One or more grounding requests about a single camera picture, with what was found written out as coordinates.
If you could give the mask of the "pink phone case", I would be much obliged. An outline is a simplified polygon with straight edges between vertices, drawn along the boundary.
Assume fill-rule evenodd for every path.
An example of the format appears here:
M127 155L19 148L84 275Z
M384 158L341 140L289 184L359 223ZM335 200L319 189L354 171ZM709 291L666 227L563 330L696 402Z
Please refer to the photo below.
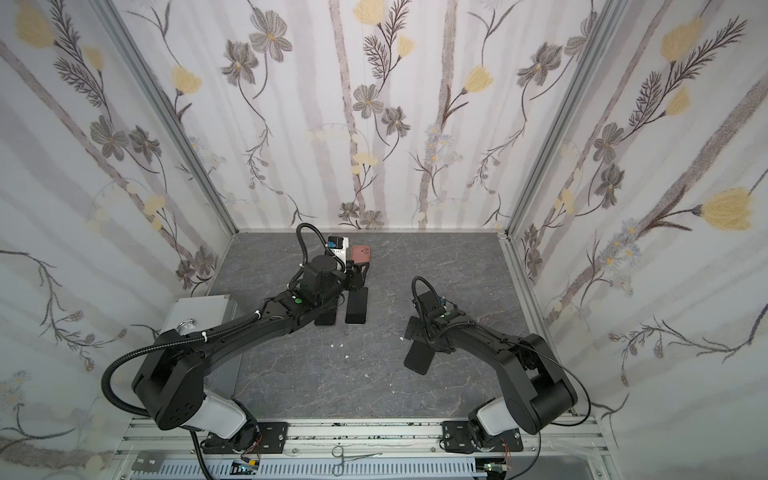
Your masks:
M372 257L372 249L369 245L354 245L350 249L349 258L354 265L369 264Z

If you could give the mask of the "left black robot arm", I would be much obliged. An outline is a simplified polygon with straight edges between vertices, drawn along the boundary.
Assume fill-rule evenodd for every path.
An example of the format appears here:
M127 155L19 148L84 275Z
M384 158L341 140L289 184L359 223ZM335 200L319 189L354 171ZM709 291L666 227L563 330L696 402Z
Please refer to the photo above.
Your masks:
M227 453L250 453L264 435L256 418L237 400L204 386L207 375L241 353L273 338L314 324L332 326L339 300L351 304L365 289L371 249L348 238L322 237L322 252L311 257L301 223L296 237L302 260L285 290L266 298L251 314L210 328L169 329L147 347L113 361L101 378L105 399L116 408L154 420L161 430L190 433L204 478L211 478L198 434L206 431Z

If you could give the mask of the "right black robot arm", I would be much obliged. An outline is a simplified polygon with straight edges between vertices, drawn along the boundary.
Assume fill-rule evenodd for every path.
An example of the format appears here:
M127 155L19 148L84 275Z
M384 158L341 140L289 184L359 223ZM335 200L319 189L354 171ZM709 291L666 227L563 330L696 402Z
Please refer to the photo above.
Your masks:
M577 406L575 385L583 382L556 358L543 337L507 335L471 318L440 296L421 276L411 281L416 315L409 319L405 338L412 342L404 366L420 375L428 373L434 356L463 350L495 372L501 396L475 408L465 421L443 425L439 446L447 453L469 455L501 446L503 463L485 466L491 479L516 479L537 463L510 472L512 436L522 431L537 437L535 455L542 448L542 430L555 425L572 428L586 417L565 423L560 417Z

